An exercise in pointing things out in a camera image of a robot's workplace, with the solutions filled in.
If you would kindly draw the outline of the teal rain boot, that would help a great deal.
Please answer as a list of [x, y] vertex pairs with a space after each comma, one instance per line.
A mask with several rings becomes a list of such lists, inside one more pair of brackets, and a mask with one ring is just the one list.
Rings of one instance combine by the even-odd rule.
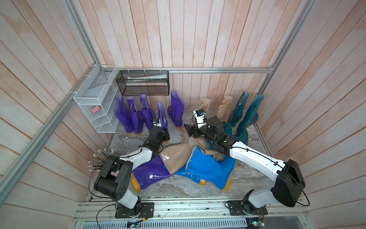
[[234, 135], [234, 128], [230, 125], [229, 122], [223, 122], [224, 132], [226, 135], [233, 136], [234, 138], [240, 140], [245, 145], [248, 145], [249, 142], [249, 134], [246, 128], [241, 129], [236, 135]]
[[253, 99], [249, 109], [246, 112], [246, 115], [242, 122], [238, 126], [238, 130], [242, 130], [244, 128], [249, 127], [250, 125], [254, 124], [258, 120], [258, 109], [260, 107], [261, 102], [264, 99], [263, 94], [257, 94]]
[[249, 92], [243, 92], [238, 99], [235, 108], [231, 112], [228, 122], [232, 127], [235, 127], [238, 121], [241, 119], [249, 95]]

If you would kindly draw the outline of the beige rain boot upright right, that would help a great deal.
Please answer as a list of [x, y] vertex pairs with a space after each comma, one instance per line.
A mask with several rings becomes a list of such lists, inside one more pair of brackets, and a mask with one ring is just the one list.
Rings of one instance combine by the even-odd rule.
[[225, 95], [220, 106], [218, 107], [216, 117], [221, 121], [225, 122], [229, 119], [228, 110], [233, 98], [229, 95]]

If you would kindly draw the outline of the beige rain boot upright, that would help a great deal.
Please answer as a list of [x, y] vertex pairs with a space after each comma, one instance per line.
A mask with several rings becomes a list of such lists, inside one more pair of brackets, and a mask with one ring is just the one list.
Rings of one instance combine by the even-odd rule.
[[228, 110], [233, 98], [229, 95], [225, 95], [220, 106], [218, 107], [216, 117], [221, 121], [225, 122], [229, 119]]
[[198, 109], [203, 109], [205, 111], [205, 117], [207, 117], [211, 100], [208, 98], [203, 98], [200, 100], [200, 105]]

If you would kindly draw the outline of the blue rain boot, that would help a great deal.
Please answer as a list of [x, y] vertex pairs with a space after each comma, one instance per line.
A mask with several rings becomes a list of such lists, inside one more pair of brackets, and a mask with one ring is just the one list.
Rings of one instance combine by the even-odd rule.
[[227, 191], [236, 165], [237, 161], [234, 158], [226, 156], [224, 160], [218, 162], [212, 156], [204, 155], [201, 148], [194, 147], [185, 170], [205, 181], [214, 183], [219, 189]]
[[206, 181], [204, 179], [201, 179], [198, 176], [194, 175], [193, 173], [186, 171], [185, 167], [186, 167], [186, 165], [184, 165], [179, 170], [177, 170], [175, 172], [175, 175], [187, 177], [187, 178], [190, 178], [191, 180], [193, 180], [197, 184], [205, 185]]

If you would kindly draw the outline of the blue rain boot rear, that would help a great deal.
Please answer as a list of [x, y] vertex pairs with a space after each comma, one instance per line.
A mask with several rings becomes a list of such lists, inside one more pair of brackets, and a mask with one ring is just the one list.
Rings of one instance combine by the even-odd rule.
[[184, 165], [179, 170], [177, 170], [175, 172], [175, 175], [187, 177], [187, 178], [190, 178], [191, 180], [193, 180], [197, 184], [205, 185], [206, 181], [204, 179], [201, 179], [198, 176], [194, 175], [193, 173], [186, 171], [185, 167], [186, 167], [186, 165]]

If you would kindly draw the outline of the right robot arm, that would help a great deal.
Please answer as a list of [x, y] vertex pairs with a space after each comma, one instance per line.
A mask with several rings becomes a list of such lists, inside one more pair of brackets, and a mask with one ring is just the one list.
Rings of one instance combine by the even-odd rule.
[[250, 165], [274, 182], [269, 187], [250, 190], [245, 195], [242, 209], [246, 214], [252, 215], [257, 209], [274, 203], [286, 207], [294, 207], [298, 203], [306, 184], [295, 161], [284, 162], [252, 149], [239, 137], [226, 134], [223, 122], [217, 117], [197, 121], [194, 125], [185, 124], [184, 127], [190, 137], [203, 137], [217, 152]]

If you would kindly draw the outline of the purple rain boot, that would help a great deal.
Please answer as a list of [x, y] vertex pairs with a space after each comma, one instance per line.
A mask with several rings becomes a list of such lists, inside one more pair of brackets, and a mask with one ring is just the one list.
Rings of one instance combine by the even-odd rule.
[[179, 97], [176, 91], [172, 91], [171, 105], [168, 107], [168, 115], [177, 128], [180, 128], [183, 125], [184, 108], [184, 101]]
[[170, 177], [171, 174], [159, 156], [146, 162], [132, 171], [132, 184], [135, 191], [147, 188], [153, 183]]
[[165, 107], [164, 107], [164, 105], [162, 103], [158, 102], [157, 103], [157, 108], [158, 108], [158, 122], [157, 122], [157, 126], [158, 127], [161, 127], [162, 129], [165, 130], [165, 129], [168, 128]]
[[139, 96], [141, 102], [141, 112], [143, 114], [143, 119], [147, 129], [150, 131], [153, 127], [153, 121], [155, 119], [155, 112], [151, 109], [150, 104], [148, 102], [148, 98], [146, 94], [141, 94]]
[[129, 110], [127, 110], [125, 101], [121, 95], [117, 96], [116, 98], [114, 114], [120, 121], [120, 123], [124, 126], [126, 133], [133, 134], [134, 129], [131, 122], [131, 115]]
[[128, 101], [128, 106], [130, 109], [131, 122], [132, 122], [134, 133], [136, 135], [141, 135], [143, 133], [143, 125], [144, 125], [142, 112], [137, 109], [134, 97], [128, 97], [127, 101]]

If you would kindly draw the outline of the blue rain boot front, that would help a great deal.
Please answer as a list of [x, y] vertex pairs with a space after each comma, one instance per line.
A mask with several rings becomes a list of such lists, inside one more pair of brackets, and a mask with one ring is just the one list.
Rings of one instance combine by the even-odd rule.
[[204, 155], [201, 148], [194, 147], [185, 170], [205, 181], [214, 183], [219, 189], [227, 191], [236, 165], [237, 161], [234, 158], [226, 156], [224, 160], [218, 162], [212, 156]]

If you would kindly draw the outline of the black mesh wall basket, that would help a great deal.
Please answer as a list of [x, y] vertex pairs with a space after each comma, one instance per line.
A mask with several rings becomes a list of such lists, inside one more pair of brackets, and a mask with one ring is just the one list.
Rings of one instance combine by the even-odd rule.
[[124, 96], [139, 96], [141, 94], [166, 96], [170, 94], [170, 80], [169, 77], [165, 82], [161, 83], [129, 83], [127, 82], [128, 75], [158, 75], [168, 74], [168, 71], [162, 70], [120, 70], [116, 83], [120, 89], [120, 92]]

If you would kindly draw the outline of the beige rain boot lying small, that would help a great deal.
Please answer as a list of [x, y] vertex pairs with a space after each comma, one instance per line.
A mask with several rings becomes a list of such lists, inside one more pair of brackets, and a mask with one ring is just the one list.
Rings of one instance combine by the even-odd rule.
[[190, 137], [188, 139], [188, 143], [189, 143], [190, 147], [193, 147], [193, 148], [199, 147], [204, 155], [214, 156], [214, 155], [218, 154], [217, 151], [211, 150], [206, 146], [205, 140], [202, 137], [198, 137], [198, 138]]

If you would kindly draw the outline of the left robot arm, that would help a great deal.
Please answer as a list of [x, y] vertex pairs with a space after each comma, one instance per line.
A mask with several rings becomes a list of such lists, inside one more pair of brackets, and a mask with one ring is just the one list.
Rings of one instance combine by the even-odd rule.
[[94, 190], [129, 210], [136, 208], [139, 197], [128, 189], [132, 171], [158, 156], [163, 142], [169, 140], [166, 128], [152, 127], [149, 137], [136, 151], [124, 156], [109, 155], [95, 179]]

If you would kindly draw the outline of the purple rain boot back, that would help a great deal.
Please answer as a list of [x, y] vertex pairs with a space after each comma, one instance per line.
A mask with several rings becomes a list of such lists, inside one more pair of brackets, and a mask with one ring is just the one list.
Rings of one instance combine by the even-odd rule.
[[176, 91], [172, 91], [171, 105], [168, 107], [168, 115], [177, 128], [180, 128], [183, 125], [184, 108], [184, 101], [179, 97]]

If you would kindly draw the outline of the beige rain boot lying large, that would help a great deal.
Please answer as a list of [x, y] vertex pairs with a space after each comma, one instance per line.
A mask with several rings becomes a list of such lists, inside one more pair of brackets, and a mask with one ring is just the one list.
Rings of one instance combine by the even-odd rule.
[[189, 160], [193, 147], [189, 144], [189, 136], [185, 129], [183, 131], [183, 142], [165, 148], [160, 154], [168, 172], [172, 175], [186, 165]]

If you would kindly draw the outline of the cup of pens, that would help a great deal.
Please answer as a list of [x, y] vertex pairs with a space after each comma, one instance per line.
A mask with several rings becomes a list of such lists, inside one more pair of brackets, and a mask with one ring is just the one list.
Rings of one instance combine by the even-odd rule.
[[90, 165], [88, 166], [89, 171], [101, 171], [103, 165], [105, 164], [108, 156], [114, 156], [114, 150], [101, 150], [99, 149], [96, 153], [93, 154], [96, 161], [89, 161]]

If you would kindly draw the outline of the purple rain boot lying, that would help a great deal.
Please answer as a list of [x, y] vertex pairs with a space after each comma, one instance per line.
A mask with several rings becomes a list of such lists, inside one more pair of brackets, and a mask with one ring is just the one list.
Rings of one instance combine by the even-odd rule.
[[170, 177], [171, 174], [159, 156], [146, 162], [132, 171], [132, 184], [135, 191], [147, 188], [153, 183]]

